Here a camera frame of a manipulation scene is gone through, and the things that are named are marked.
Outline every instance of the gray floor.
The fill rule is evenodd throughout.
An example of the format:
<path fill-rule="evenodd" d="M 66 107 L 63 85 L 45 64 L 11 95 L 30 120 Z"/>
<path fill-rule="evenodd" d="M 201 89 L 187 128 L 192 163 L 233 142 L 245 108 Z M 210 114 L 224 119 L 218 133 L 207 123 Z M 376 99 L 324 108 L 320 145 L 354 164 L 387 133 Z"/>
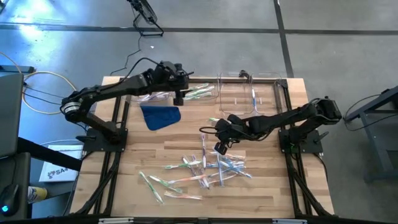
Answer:
<path fill-rule="evenodd" d="M 149 2 L 164 27 L 278 28 L 272 0 Z M 398 2 L 394 0 L 280 0 L 280 6 L 286 29 L 398 29 Z M 0 22 L 131 27 L 130 10 L 125 1 L 10 0 L 0 14 Z M 83 88 L 101 83 L 103 76 L 121 68 L 126 55 L 137 49 L 138 37 L 135 32 L 39 31 L 23 27 L 0 30 L 0 51 L 20 65 L 61 73 L 77 88 Z M 294 77 L 305 79 L 308 97 L 328 95 L 343 112 L 360 98 L 398 84 L 397 41 L 398 35 L 287 35 Z M 141 39 L 141 49 L 131 57 L 129 66 L 138 58 L 150 57 L 181 62 L 186 70 L 195 70 L 202 76 L 245 69 L 254 74 L 277 72 L 286 77 L 279 34 L 167 32 L 161 39 Z M 0 63 L 9 62 L 0 58 Z M 137 71 L 148 66 L 152 65 L 143 63 Z M 71 91 L 64 82 L 48 75 L 34 77 L 29 83 L 59 95 Z M 43 110 L 58 109 L 29 101 Z M 374 164 L 364 131 L 349 132 L 342 122 L 320 129 L 330 132 L 323 146 L 336 214 L 396 222 L 398 181 L 363 181 L 363 174 Z M 82 133 L 81 128 L 66 122 L 60 114 L 46 116 L 22 106 L 23 138 L 41 143 Z M 32 162 L 32 170 L 41 170 L 41 163 Z M 59 197 L 35 204 L 34 217 L 60 215 L 65 200 Z"/>

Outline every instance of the wooden table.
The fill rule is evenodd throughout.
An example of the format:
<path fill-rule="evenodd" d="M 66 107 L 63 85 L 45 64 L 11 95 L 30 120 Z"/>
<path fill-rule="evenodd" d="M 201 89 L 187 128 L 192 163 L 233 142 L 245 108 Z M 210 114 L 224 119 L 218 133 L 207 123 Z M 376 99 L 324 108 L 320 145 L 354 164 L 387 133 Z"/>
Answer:
<path fill-rule="evenodd" d="M 114 83 L 119 77 L 104 77 L 103 85 Z M 308 102 L 304 81 L 301 78 L 288 80 L 292 107 Z M 271 86 L 253 84 L 256 97 L 261 98 L 261 112 L 276 114 L 274 93 Z M 245 110 L 247 105 L 243 88 L 237 84 L 224 84 L 222 92 L 223 109 Z M 110 121 L 114 100 L 99 102 L 95 114 Z M 152 181 L 165 204 L 159 205 L 152 192 L 138 176 L 139 170 L 145 175 L 156 175 L 165 180 L 190 177 L 188 169 L 165 170 L 169 164 L 180 164 L 182 155 L 196 155 L 201 158 L 199 128 L 209 126 L 208 118 L 226 118 L 220 110 L 220 98 L 209 101 L 185 101 L 180 107 L 181 121 L 157 131 L 149 131 L 140 107 L 130 106 L 126 127 L 129 129 L 126 150 L 122 153 L 118 180 L 114 195 L 112 216 L 125 217 L 223 217 L 223 218 L 292 218 L 292 199 L 284 155 L 280 152 L 277 129 L 262 142 L 242 141 L 235 144 L 229 153 L 246 156 L 245 171 L 253 178 L 234 177 L 210 190 L 201 189 L 198 181 L 178 184 L 184 192 L 202 195 L 203 200 L 188 200 L 163 196 L 165 188 Z M 207 136 L 206 146 L 210 150 L 217 138 Z M 73 198 L 71 212 L 77 211 L 89 199 L 100 179 L 103 152 L 94 152 L 83 161 Z M 215 156 L 208 156 L 215 161 Z M 333 213 L 333 206 L 321 162 L 312 154 L 303 155 L 303 164 L 309 189 L 327 211 Z M 206 173 L 217 172 L 207 169 Z M 108 189 L 104 191 L 103 206 Z M 298 190 L 300 208 L 304 212 L 302 193 Z"/>

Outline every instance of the clear plastic container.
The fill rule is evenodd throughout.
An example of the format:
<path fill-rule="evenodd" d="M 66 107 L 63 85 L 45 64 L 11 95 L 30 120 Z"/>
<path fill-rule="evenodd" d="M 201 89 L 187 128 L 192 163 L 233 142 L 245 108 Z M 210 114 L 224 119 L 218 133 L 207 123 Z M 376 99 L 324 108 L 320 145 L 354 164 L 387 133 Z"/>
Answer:
<path fill-rule="evenodd" d="M 280 74 L 275 72 L 259 73 L 253 78 L 266 78 L 274 80 L 270 84 L 254 83 L 252 84 L 252 99 L 255 115 L 266 115 L 272 116 L 277 113 L 287 111 L 287 107 L 284 99 L 284 91 L 280 82 L 282 77 Z"/>
<path fill-rule="evenodd" d="M 190 83 L 184 97 L 184 105 L 215 105 L 220 95 L 220 89 L 220 74 L 217 74 L 217 79 L 211 83 Z"/>
<path fill-rule="evenodd" d="M 220 110 L 226 116 L 251 114 L 254 111 L 252 78 L 241 78 L 233 83 L 223 82 L 229 78 L 239 78 L 239 74 L 240 72 L 225 72 L 221 76 Z"/>

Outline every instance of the wire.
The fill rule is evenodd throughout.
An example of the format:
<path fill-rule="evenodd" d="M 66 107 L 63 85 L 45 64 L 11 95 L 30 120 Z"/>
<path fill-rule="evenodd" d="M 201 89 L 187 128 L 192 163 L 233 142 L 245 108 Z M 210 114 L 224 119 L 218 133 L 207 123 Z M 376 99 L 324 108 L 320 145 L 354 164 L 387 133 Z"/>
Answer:
<path fill-rule="evenodd" d="M 11 184 L 14 183 L 14 179 L 15 179 L 15 171 L 17 170 L 17 160 L 15 159 L 15 155 L 12 156 L 12 160 L 14 161 L 14 171 L 12 172 L 12 180 L 11 180 Z"/>
<path fill-rule="evenodd" d="M 47 103 L 54 104 L 54 105 L 61 105 L 60 103 L 54 103 L 54 102 L 51 102 L 51 101 L 48 101 L 48 100 L 44 100 L 44 99 L 41 99 L 41 98 L 39 98 L 37 96 L 32 96 L 32 95 L 29 95 L 29 94 L 24 93 L 24 92 L 22 92 L 22 94 L 23 95 L 27 95 L 27 96 L 32 97 L 32 98 L 35 98 L 35 99 L 38 99 L 38 100 L 42 100 L 42 101 L 47 102 Z"/>
<path fill-rule="evenodd" d="M 40 145 L 41 145 L 41 146 L 44 146 L 44 145 L 46 145 L 46 144 L 57 143 L 57 142 L 66 142 L 66 141 L 78 141 L 78 142 L 80 142 L 80 141 L 77 140 L 77 139 L 62 139 L 62 140 L 55 140 L 55 141 L 45 142 L 45 143 L 42 143 L 42 144 L 40 144 Z"/>
<path fill-rule="evenodd" d="M 87 129 L 83 125 L 78 124 L 78 123 L 74 123 L 74 124 L 80 126 L 81 128 L 83 128 L 83 130 L 85 130 L 85 133 L 87 134 Z"/>
<path fill-rule="evenodd" d="M 15 67 L 17 67 L 18 72 L 19 72 L 20 74 L 22 74 L 22 72 L 21 72 L 19 66 L 17 65 L 17 63 L 15 63 L 15 61 L 13 61 L 13 59 L 11 59 L 10 57 L 8 57 L 8 56 L 7 56 L 5 53 L 3 53 L 3 52 L 0 52 L 0 54 L 3 55 L 3 56 L 5 56 L 6 58 L 8 58 L 8 60 L 10 60 L 10 61 L 15 65 Z"/>
<path fill-rule="evenodd" d="M 54 95 L 54 94 L 47 93 L 47 92 L 44 92 L 44 91 L 36 90 L 36 89 L 33 89 L 32 87 L 29 87 L 29 86 L 24 86 L 24 87 L 25 87 L 25 88 L 28 88 L 28 89 L 30 89 L 30 90 L 33 90 L 33 91 L 37 91 L 37 92 L 39 92 L 39 93 L 44 93 L 44 94 L 50 95 L 50 96 L 55 96 L 55 97 L 58 97 L 58 98 L 66 98 L 66 97 L 64 97 L 64 96 L 58 96 L 58 95 Z"/>
<path fill-rule="evenodd" d="M 326 168 L 325 162 L 323 161 L 323 159 L 316 153 L 313 153 L 314 156 L 318 157 L 319 161 L 321 161 L 323 168 L 325 170 L 325 175 L 326 175 L 326 181 L 328 182 L 328 169 Z"/>
<path fill-rule="evenodd" d="M 46 71 L 34 72 L 34 73 L 31 73 L 31 74 L 26 75 L 26 76 L 24 77 L 24 80 L 26 81 L 26 80 L 28 80 L 30 77 L 32 77 L 32 76 L 34 76 L 34 75 L 37 75 L 37 74 L 51 74 L 51 75 L 55 75 L 55 76 L 57 76 L 57 77 L 60 77 L 60 78 L 64 79 L 64 80 L 72 87 L 72 89 L 73 89 L 74 91 L 77 91 L 77 89 L 75 88 L 75 86 L 74 86 L 67 78 L 65 78 L 64 76 L 59 75 L 59 74 L 57 74 L 57 73 L 53 73 L 53 72 L 46 72 Z M 41 114 L 49 114 L 49 115 L 51 115 L 51 114 L 59 114 L 59 113 L 61 113 L 61 111 L 57 111 L 57 112 L 40 111 L 40 110 L 37 110 L 37 109 L 31 107 L 31 105 L 29 105 L 29 104 L 26 102 L 25 94 L 22 95 L 22 101 L 25 103 L 25 105 L 26 105 L 28 108 L 30 108 L 31 110 L 36 111 L 36 112 L 38 112 L 38 113 L 41 113 Z"/>
<path fill-rule="evenodd" d="M 380 96 L 380 94 L 375 94 L 375 95 L 371 95 L 371 96 L 367 96 L 367 97 L 365 97 L 365 98 L 362 98 L 362 99 L 358 100 L 356 103 L 354 103 L 352 106 L 350 106 L 350 108 L 348 108 L 348 110 L 347 110 L 347 112 L 346 112 L 346 114 L 345 114 L 345 116 L 344 116 L 344 125 L 346 126 L 346 129 L 347 129 L 348 131 L 358 131 L 358 130 L 360 130 L 360 129 L 367 128 L 367 127 L 369 127 L 370 125 L 374 125 L 374 124 L 376 124 L 377 122 L 380 122 L 380 121 L 382 121 L 382 120 L 384 120 L 384 119 L 391 118 L 391 117 L 393 117 L 393 116 L 398 116 L 398 114 L 393 114 L 393 115 L 390 115 L 390 116 L 386 116 L 386 117 L 384 117 L 384 118 L 381 118 L 381 119 L 379 119 L 379 120 L 377 120 L 377 121 L 373 121 L 372 123 L 367 124 L 367 125 L 365 125 L 365 126 L 362 126 L 362 127 L 360 127 L 360 128 L 356 128 L 356 129 L 350 129 L 350 128 L 348 128 L 348 125 L 347 125 L 347 124 L 348 124 L 349 122 L 346 120 L 347 115 L 348 115 L 348 112 L 349 112 L 355 105 L 357 105 L 358 103 L 360 103 L 360 102 L 362 102 L 362 101 L 364 101 L 364 100 L 367 100 L 367 99 L 369 99 L 369 98 L 375 97 L 375 96 Z"/>
<path fill-rule="evenodd" d="M 16 67 L 17 70 L 18 70 L 18 72 L 19 72 L 20 74 L 22 74 L 21 69 L 19 68 L 18 64 L 15 63 L 15 61 L 13 61 L 13 59 L 11 59 L 10 57 L 8 57 L 8 56 L 7 56 L 5 53 L 3 53 L 3 52 L 0 52 L 0 54 L 3 55 L 3 56 L 5 56 L 7 59 L 9 59 L 9 60 L 15 65 L 15 67 Z M 65 78 L 64 76 L 59 75 L 59 74 L 57 74 L 57 73 L 53 73 L 53 72 L 46 72 L 46 71 L 34 72 L 34 73 L 31 73 L 31 74 L 26 75 L 26 76 L 24 77 L 24 81 L 26 81 L 28 78 L 32 77 L 33 75 L 43 74 L 43 73 L 55 75 L 55 76 L 58 76 L 58 77 L 64 79 L 64 80 L 73 88 L 73 90 L 77 91 L 77 89 L 75 88 L 75 86 L 74 86 L 67 78 Z M 31 107 L 31 105 L 29 105 L 29 104 L 26 102 L 26 99 L 25 99 L 25 91 L 26 91 L 26 89 L 22 91 L 22 93 L 23 93 L 23 94 L 22 94 L 22 101 L 25 103 L 25 105 L 26 105 L 29 109 L 31 109 L 31 110 L 33 110 L 33 111 L 35 111 L 35 112 L 38 112 L 38 113 L 42 113 L 42 114 L 59 114 L 59 113 L 61 113 L 60 111 L 57 111 L 57 112 L 45 112 L 45 111 L 40 111 L 40 110 L 37 110 L 37 109 Z"/>
<path fill-rule="evenodd" d="M 70 189 L 70 194 L 69 194 L 69 197 L 68 197 L 67 205 L 65 206 L 65 209 L 62 212 L 62 216 L 65 216 L 65 214 L 67 213 L 67 210 L 68 210 L 68 207 L 69 207 L 69 204 L 70 204 L 70 200 L 72 199 L 73 190 L 76 187 L 78 176 L 79 176 L 79 174 L 76 175 L 75 181 L 73 181 L 72 189 Z"/>
<path fill-rule="evenodd" d="M 161 64 L 155 62 L 154 60 L 152 60 L 152 59 L 150 59 L 150 58 L 142 57 L 142 58 L 140 58 L 140 59 L 132 66 L 132 68 L 130 69 L 130 72 L 129 72 L 125 77 L 123 77 L 123 78 L 122 78 L 120 81 L 118 81 L 117 83 L 115 83 L 115 84 L 113 84 L 113 85 L 110 85 L 110 86 L 108 86 L 108 87 L 106 87 L 106 88 L 103 88 L 102 91 L 107 90 L 107 89 L 110 89 L 110 88 L 113 88 L 113 87 L 116 87 L 116 86 L 120 85 L 122 82 L 124 82 L 124 81 L 128 78 L 128 76 L 131 74 L 131 72 L 135 69 L 135 67 L 138 65 L 138 63 L 140 63 L 142 60 L 148 60 L 148 61 L 150 61 L 150 62 L 152 62 L 152 63 L 154 63 L 154 64 L 156 64 L 156 65 L 158 65 L 158 66 L 162 66 Z"/>
<path fill-rule="evenodd" d="M 216 130 L 215 127 L 209 126 L 209 127 L 201 127 L 201 128 L 199 128 L 199 131 L 200 131 L 201 133 L 205 133 L 205 134 L 221 134 L 221 133 L 226 132 L 226 129 L 225 129 L 225 130 L 222 130 L 222 131 L 217 131 L 217 132 L 215 132 L 215 133 L 211 133 L 211 132 L 208 132 L 208 131 L 204 131 L 204 129 L 213 129 L 213 130 Z"/>
<path fill-rule="evenodd" d="M 370 125 L 376 124 L 377 122 L 380 122 L 380 121 L 382 121 L 382 120 L 384 120 L 384 119 L 387 119 L 387 118 L 391 118 L 391 117 L 393 117 L 393 116 L 398 116 L 398 114 L 393 114 L 393 115 L 390 115 L 390 116 L 386 116 L 386 117 L 384 117 L 384 118 L 378 119 L 377 121 L 374 121 L 374 122 L 372 122 L 372 123 L 370 123 L 370 124 L 367 124 L 367 125 L 365 125 L 365 126 L 362 126 L 362 127 L 360 127 L 360 128 L 356 128 L 356 129 L 349 129 L 349 128 L 347 127 L 347 123 L 346 123 L 346 122 L 345 122 L 345 125 L 346 125 L 346 128 L 347 128 L 348 131 L 357 131 L 357 130 L 360 130 L 360 129 L 367 128 L 367 127 L 369 127 Z"/>
<path fill-rule="evenodd" d="M 123 67 L 123 68 L 120 68 L 120 69 L 117 69 L 117 70 L 111 72 L 111 73 L 109 74 L 109 76 L 112 76 L 112 75 L 113 75 L 114 73 L 116 73 L 116 72 L 120 72 L 120 71 L 122 71 L 122 70 L 124 70 L 124 69 L 127 69 L 127 65 L 128 65 L 128 63 L 129 63 L 129 58 L 130 58 L 130 56 L 133 56 L 133 55 L 135 55 L 136 53 L 138 53 L 138 52 L 141 51 L 141 46 L 140 46 L 140 44 L 139 44 L 139 43 L 140 43 L 140 40 L 141 40 L 141 37 L 142 37 L 142 36 L 140 36 L 140 37 L 138 38 L 138 50 L 135 51 L 134 53 L 129 54 L 129 55 L 127 56 L 126 63 L 124 63 L 124 67 Z"/>

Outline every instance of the robotic arm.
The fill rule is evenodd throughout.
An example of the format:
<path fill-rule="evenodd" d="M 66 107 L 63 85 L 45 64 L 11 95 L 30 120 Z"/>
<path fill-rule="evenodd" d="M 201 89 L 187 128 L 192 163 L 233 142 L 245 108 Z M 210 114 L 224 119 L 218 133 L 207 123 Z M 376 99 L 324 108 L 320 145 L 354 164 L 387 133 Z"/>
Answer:
<path fill-rule="evenodd" d="M 302 107 L 273 116 L 240 119 L 231 114 L 227 120 L 220 119 L 214 127 L 216 129 L 214 134 L 220 140 L 216 143 L 215 150 L 224 155 L 232 144 L 241 140 L 262 141 L 277 127 L 306 120 L 300 126 L 286 130 L 289 144 L 298 144 L 317 127 L 323 124 L 336 124 L 340 119 L 341 113 L 335 101 L 327 97 L 316 98 Z"/>
<path fill-rule="evenodd" d="M 74 91 L 62 100 L 60 110 L 67 121 L 85 123 L 99 131 L 108 142 L 118 143 L 120 131 L 116 124 L 105 122 L 89 112 L 94 103 L 124 95 L 141 96 L 155 91 L 174 91 L 174 105 L 183 105 L 183 93 L 180 90 L 188 89 L 188 76 L 192 73 L 186 73 L 182 64 L 160 62 L 155 70 L 150 68 L 117 83 Z"/>

